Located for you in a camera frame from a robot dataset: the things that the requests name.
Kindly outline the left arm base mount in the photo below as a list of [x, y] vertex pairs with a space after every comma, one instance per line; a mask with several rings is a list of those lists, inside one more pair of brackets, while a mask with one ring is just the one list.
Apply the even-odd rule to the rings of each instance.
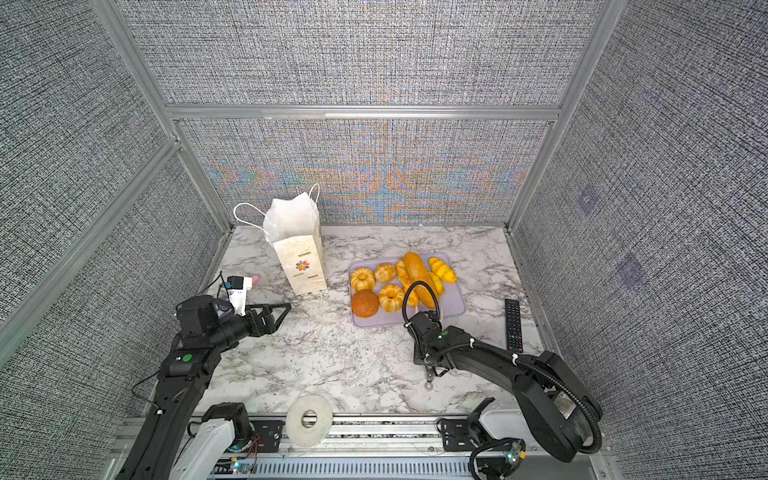
[[200, 419], [199, 433], [212, 438], [224, 452], [245, 455], [249, 452], [276, 453], [285, 429], [282, 419], [252, 420], [242, 402], [213, 405]]

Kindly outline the yellow ridged fake loaf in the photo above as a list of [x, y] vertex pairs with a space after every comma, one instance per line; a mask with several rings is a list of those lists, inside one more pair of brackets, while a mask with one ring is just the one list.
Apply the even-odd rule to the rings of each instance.
[[437, 257], [430, 257], [428, 264], [433, 278], [439, 279], [442, 283], [454, 284], [457, 282], [458, 277], [456, 273], [443, 260]]

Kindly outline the long orange fake baguette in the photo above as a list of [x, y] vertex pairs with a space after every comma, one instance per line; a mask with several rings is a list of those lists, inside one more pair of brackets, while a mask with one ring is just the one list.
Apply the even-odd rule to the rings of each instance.
[[[399, 259], [396, 263], [396, 271], [397, 271], [397, 277], [402, 284], [402, 288], [404, 292], [407, 292], [410, 288], [412, 281], [408, 275], [405, 263], [403, 259]], [[407, 304], [412, 308], [417, 308], [419, 305], [419, 297], [418, 294], [415, 291], [412, 291], [411, 294], [408, 296]]]

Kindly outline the yellow bundt fake bread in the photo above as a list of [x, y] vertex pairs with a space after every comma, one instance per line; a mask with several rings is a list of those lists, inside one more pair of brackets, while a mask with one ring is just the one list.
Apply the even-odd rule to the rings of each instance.
[[356, 269], [350, 276], [350, 286], [354, 293], [363, 290], [373, 290], [376, 284], [375, 274], [369, 268]]

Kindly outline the orange brown fake bread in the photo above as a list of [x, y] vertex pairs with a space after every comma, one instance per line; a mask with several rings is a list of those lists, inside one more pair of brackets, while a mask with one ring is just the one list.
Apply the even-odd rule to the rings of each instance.
[[371, 289], [359, 290], [352, 295], [350, 305], [356, 317], [372, 317], [379, 310], [378, 295]]

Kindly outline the large golden fake loaf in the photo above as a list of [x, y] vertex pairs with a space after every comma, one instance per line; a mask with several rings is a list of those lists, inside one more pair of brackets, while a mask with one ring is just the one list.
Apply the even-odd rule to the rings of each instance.
[[414, 252], [408, 252], [404, 255], [403, 261], [410, 281], [424, 283], [424, 285], [417, 285], [413, 291], [427, 308], [434, 310], [437, 298], [436, 287], [421, 257]]

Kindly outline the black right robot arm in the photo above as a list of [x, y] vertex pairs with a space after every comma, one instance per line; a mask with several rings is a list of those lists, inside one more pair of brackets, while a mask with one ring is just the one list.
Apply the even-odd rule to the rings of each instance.
[[405, 319], [404, 327], [414, 341], [415, 364], [466, 371], [512, 393], [533, 438], [554, 458], [569, 462], [601, 450], [601, 407], [557, 354], [510, 353], [444, 327], [427, 312]]

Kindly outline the pale yellow fake bun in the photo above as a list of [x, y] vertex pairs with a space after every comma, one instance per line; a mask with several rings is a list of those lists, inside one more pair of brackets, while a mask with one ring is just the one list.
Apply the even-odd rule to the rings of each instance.
[[396, 267], [391, 263], [382, 263], [374, 271], [374, 277], [380, 284], [390, 283], [397, 275]]

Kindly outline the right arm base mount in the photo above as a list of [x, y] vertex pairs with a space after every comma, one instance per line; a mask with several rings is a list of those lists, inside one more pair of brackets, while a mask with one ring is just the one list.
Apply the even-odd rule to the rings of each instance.
[[522, 438], [496, 439], [481, 424], [481, 414], [494, 401], [494, 397], [484, 399], [466, 418], [443, 417], [436, 422], [445, 451], [470, 453], [468, 470], [473, 479], [508, 479], [526, 458]]

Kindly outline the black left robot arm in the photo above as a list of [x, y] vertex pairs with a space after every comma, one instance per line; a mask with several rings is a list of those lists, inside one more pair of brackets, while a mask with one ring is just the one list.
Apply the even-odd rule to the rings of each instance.
[[289, 303], [251, 304], [238, 314], [229, 301], [211, 295], [178, 304], [179, 339], [159, 367], [151, 414], [117, 477], [167, 479], [222, 354], [246, 337], [275, 333], [291, 309]]

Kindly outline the white printed paper bag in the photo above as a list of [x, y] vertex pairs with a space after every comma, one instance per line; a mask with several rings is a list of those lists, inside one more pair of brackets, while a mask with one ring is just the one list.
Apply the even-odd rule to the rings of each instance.
[[[293, 292], [304, 295], [328, 288], [321, 238], [320, 212], [317, 205], [320, 186], [313, 184], [291, 200], [273, 199], [267, 212], [255, 205], [240, 202], [232, 209], [241, 224], [264, 233], [275, 250]], [[247, 206], [263, 216], [261, 225], [242, 219], [238, 208]]]

